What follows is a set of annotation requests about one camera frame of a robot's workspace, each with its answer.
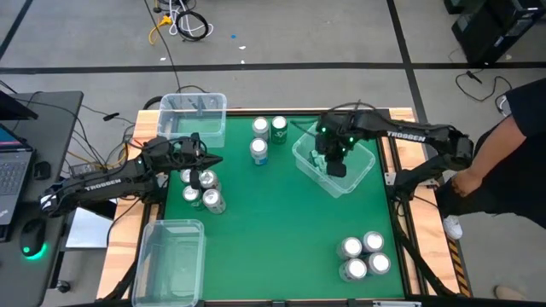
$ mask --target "computer mouse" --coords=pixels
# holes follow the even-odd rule
[[[25,257],[36,255],[42,250],[45,239],[45,220],[34,218],[26,222],[20,233],[20,250]]]

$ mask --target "clear plastic bin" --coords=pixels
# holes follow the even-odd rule
[[[157,135],[171,140],[199,132],[208,148],[222,148],[228,100],[219,93],[168,94],[160,104]]]
[[[317,123],[308,130],[313,135],[317,133],[316,126]],[[315,138],[304,133],[292,146],[292,153],[296,157],[296,166],[335,198],[352,192],[375,164],[374,154],[362,144],[357,143],[343,160],[347,166],[346,176],[332,177],[321,173],[309,162],[308,158],[312,150],[315,150]]]
[[[134,307],[194,307],[201,299],[205,228],[198,220],[149,223],[142,234]]]

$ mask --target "gray floor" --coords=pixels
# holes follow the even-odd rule
[[[395,3],[413,62],[465,61],[450,32],[456,17],[445,12],[441,1]],[[22,1],[0,2],[0,34],[7,33],[21,6]],[[200,0],[197,12],[215,26],[203,42],[182,43],[162,29],[177,64],[401,62],[384,0]],[[140,1],[120,0],[113,7],[83,0],[34,0],[0,67],[169,65],[161,60],[166,57],[161,42],[148,44],[151,27]],[[546,61],[546,43],[540,39],[545,34],[545,24],[535,26],[503,61]],[[453,124],[476,139],[502,115],[492,100],[477,103],[459,91],[455,76],[462,72],[417,70],[415,76],[428,120]],[[461,83],[474,95],[484,96],[496,75],[517,86],[546,77],[546,69],[488,70],[479,74],[483,85],[466,79]],[[182,84],[224,93],[230,107],[331,107],[356,99],[377,107],[414,106],[403,69],[180,72],[178,76]],[[135,118],[148,98],[176,89],[172,72],[2,75],[0,79],[21,92],[82,90],[84,104],[120,112],[128,119]],[[500,83],[497,92],[505,89]],[[119,142],[125,127],[122,121],[104,123],[100,115],[87,110],[80,118],[103,155]],[[84,154],[76,143],[70,150]],[[68,160],[77,163],[72,157]],[[546,281],[542,261],[546,230],[512,215],[474,214],[463,217],[462,226],[462,250],[475,296],[492,298],[492,287],[504,283],[529,299],[546,301],[540,288]],[[44,306],[92,301],[103,257],[98,251],[68,254],[61,277],[73,282],[73,290],[65,295],[49,291]],[[81,269],[82,263],[87,270]]]

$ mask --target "black desk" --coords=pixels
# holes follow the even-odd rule
[[[31,95],[19,94],[13,97],[29,100]],[[40,93],[32,100],[64,107],[78,114],[83,98],[82,92],[70,91]],[[45,290],[50,286],[53,268],[55,264],[60,265],[61,259],[58,257],[62,255],[58,248],[65,217],[48,219],[45,234],[47,250],[39,259],[29,260],[21,254],[19,234],[26,221],[39,214],[38,196],[59,178],[76,120],[70,113],[57,108],[36,104],[30,104],[29,108],[38,114],[38,119],[20,121],[15,134],[26,138],[37,149],[36,162],[48,161],[51,164],[51,178],[43,181],[29,178],[11,225],[10,240],[0,244],[0,299],[1,305],[6,306],[40,305]],[[10,129],[13,129],[15,123],[2,122]]]

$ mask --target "foot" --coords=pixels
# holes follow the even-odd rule
[[[495,297],[498,299],[507,299],[507,300],[526,300],[526,297],[523,294],[505,286],[495,286],[493,289]]]
[[[459,224],[459,217],[448,216],[442,222],[444,231],[453,240],[459,240],[462,237],[462,228]]]

